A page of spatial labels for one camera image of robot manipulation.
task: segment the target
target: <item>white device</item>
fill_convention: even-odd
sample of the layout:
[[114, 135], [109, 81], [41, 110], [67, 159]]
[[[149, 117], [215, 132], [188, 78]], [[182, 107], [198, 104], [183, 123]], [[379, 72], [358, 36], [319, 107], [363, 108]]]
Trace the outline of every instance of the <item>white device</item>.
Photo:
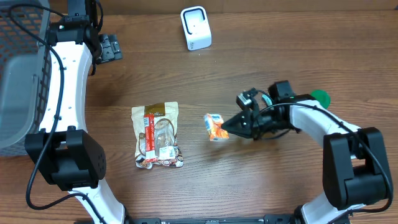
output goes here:
[[188, 50], [198, 50], [211, 45], [211, 30], [206, 10], [201, 6], [189, 7], [181, 12], [182, 27]]

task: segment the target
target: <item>plastic packaging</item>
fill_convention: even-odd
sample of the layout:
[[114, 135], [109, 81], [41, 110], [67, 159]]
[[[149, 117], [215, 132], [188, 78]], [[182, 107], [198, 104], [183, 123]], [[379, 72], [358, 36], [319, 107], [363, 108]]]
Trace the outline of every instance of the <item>plastic packaging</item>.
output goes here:
[[153, 164], [181, 167], [183, 157], [177, 146], [178, 103], [131, 108], [131, 119], [137, 138], [136, 165], [152, 168]]
[[228, 132], [221, 128], [221, 125], [224, 123], [221, 115], [206, 114], [204, 119], [210, 141], [224, 141], [229, 139]]

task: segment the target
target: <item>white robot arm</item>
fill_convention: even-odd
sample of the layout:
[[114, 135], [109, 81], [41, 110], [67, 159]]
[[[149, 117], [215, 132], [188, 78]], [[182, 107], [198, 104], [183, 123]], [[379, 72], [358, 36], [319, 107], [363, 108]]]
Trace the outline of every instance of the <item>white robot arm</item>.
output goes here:
[[[269, 99], [263, 110], [254, 98], [259, 92]], [[323, 148], [324, 192], [299, 206], [293, 216], [266, 215], [269, 223], [334, 223], [379, 200], [388, 198], [391, 204], [391, 174], [382, 134], [376, 128], [361, 129], [339, 119], [314, 97], [297, 96], [288, 81], [270, 86], [269, 95], [254, 88], [244, 91], [236, 102], [243, 111], [222, 125], [229, 133], [260, 139], [264, 133], [293, 129], [307, 133]], [[365, 159], [366, 165], [353, 167], [355, 158]]]
[[[37, 163], [47, 139], [51, 138], [50, 149], [37, 164], [45, 180], [70, 194], [86, 195], [77, 199], [94, 223], [123, 224], [128, 220], [128, 214], [105, 181], [104, 150], [87, 134], [85, 124], [86, 83], [90, 67], [93, 65], [95, 70], [95, 64], [121, 59], [121, 51], [115, 35], [98, 35], [100, 26], [96, 8], [92, 7], [94, 0], [70, 1], [69, 4], [74, 5], [70, 7], [71, 16], [52, 23], [47, 36], [47, 43], [61, 58], [63, 67], [59, 117], [56, 116], [56, 108], [62, 68], [51, 52], [52, 74], [47, 107], [39, 133], [26, 136], [25, 149]], [[55, 132], [51, 133], [54, 119], [58, 119], [58, 123]]]

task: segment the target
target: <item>wood grain surface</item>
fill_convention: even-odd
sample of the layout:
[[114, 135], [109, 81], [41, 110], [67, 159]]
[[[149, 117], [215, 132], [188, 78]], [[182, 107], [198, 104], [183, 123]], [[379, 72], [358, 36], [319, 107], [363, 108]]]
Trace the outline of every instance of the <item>wood grain surface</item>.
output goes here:
[[[291, 213], [322, 188], [322, 149], [306, 134], [253, 142], [234, 136], [209, 142], [203, 115], [239, 112], [235, 97], [251, 87], [289, 80], [298, 94], [331, 96], [334, 114], [379, 128], [398, 184], [398, 13], [272, 12], [209, 15], [213, 45], [189, 52], [179, 15], [106, 16], [123, 60], [89, 77], [86, 123], [106, 151], [106, 180], [135, 217], [249, 217]], [[138, 169], [131, 107], [177, 101], [180, 169]], [[72, 223], [89, 218], [71, 199], [31, 210], [25, 188], [32, 161], [0, 158], [0, 223]], [[32, 191], [43, 205], [65, 195], [38, 175]], [[398, 205], [360, 214], [353, 223], [397, 223]]]
[[[52, 9], [67, 13], [67, 0], [49, 0]], [[209, 13], [393, 10], [397, 0], [101, 0], [106, 15], [179, 14], [191, 6]]]

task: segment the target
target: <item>gray basket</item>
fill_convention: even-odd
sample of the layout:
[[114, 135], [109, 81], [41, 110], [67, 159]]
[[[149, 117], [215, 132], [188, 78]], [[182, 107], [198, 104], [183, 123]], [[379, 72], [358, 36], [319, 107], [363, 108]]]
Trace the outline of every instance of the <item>gray basket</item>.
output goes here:
[[[51, 59], [43, 45], [7, 17], [16, 3], [41, 4], [47, 0], [0, 0], [0, 156], [25, 155], [25, 135], [36, 133], [49, 93]], [[33, 7], [13, 11], [14, 18], [45, 38], [50, 13]]]

